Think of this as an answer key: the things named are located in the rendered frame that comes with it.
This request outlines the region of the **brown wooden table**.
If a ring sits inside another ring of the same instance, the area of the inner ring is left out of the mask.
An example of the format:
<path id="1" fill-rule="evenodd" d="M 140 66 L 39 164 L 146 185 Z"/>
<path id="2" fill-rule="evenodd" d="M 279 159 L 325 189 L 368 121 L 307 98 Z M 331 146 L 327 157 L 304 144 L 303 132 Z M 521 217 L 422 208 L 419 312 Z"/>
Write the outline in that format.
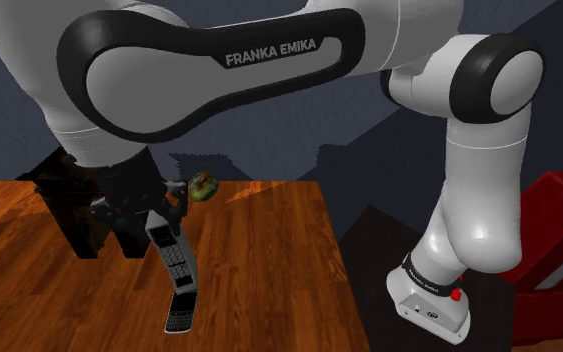
<path id="1" fill-rule="evenodd" d="M 183 222 L 193 328 L 159 255 L 76 257 L 30 182 L 0 181 L 0 352 L 371 352 L 319 185 L 225 181 Z"/>

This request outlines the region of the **red furniture piece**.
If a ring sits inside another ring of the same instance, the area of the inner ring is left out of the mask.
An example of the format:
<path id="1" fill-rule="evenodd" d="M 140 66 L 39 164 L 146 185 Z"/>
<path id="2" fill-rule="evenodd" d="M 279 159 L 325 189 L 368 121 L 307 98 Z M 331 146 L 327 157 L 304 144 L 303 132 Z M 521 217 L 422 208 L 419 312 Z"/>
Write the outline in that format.
<path id="1" fill-rule="evenodd" d="M 500 276 L 516 287 L 514 346 L 563 339 L 563 171 L 521 196 L 522 260 Z"/>

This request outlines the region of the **green mottled ball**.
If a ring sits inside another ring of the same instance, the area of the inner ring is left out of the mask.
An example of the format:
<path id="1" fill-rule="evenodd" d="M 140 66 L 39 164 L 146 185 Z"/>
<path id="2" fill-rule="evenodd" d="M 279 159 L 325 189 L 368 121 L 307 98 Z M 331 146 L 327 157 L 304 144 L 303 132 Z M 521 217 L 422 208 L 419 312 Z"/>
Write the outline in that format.
<path id="1" fill-rule="evenodd" d="M 218 191 L 217 178 L 209 172 L 198 172 L 188 181 L 188 193 L 195 202 L 210 200 Z"/>

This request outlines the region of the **dark robot stand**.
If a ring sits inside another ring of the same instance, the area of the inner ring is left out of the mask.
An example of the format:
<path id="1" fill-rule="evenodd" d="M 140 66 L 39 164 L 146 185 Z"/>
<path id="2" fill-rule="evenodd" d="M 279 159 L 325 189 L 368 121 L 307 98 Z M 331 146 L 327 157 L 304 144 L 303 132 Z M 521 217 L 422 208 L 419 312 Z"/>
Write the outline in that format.
<path id="1" fill-rule="evenodd" d="M 419 239 L 412 228 L 369 206 L 339 242 L 372 352 L 511 352 L 515 287 L 496 275 L 473 270 L 463 275 L 471 326 L 458 345 L 397 314 L 386 276 Z"/>

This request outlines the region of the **black keypad phone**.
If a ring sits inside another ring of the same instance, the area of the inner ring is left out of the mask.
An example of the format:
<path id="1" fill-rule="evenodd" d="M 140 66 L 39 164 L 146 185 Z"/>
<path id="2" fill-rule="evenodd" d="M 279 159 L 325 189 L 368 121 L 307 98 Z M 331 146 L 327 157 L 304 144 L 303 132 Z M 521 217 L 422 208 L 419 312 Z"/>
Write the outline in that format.
<path id="1" fill-rule="evenodd" d="M 165 324 L 167 334 L 187 333 L 191 330 L 197 302 L 197 292 L 173 294 Z"/>

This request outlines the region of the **dark brown upright object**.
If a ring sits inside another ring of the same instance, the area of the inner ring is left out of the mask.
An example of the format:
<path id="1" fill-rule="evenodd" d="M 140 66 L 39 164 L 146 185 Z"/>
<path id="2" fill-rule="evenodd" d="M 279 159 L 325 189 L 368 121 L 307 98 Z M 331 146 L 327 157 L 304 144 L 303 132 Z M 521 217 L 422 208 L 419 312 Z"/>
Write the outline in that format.
<path id="1" fill-rule="evenodd" d="M 62 147 L 55 149 L 18 181 L 32 181 L 61 232 L 80 259 L 97 259 L 108 235 L 113 232 L 123 255 L 142 259 L 150 246 L 145 237 L 114 230 L 107 222 L 96 220 L 91 202 L 103 196 L 91 173 L 78 167 Z"/>

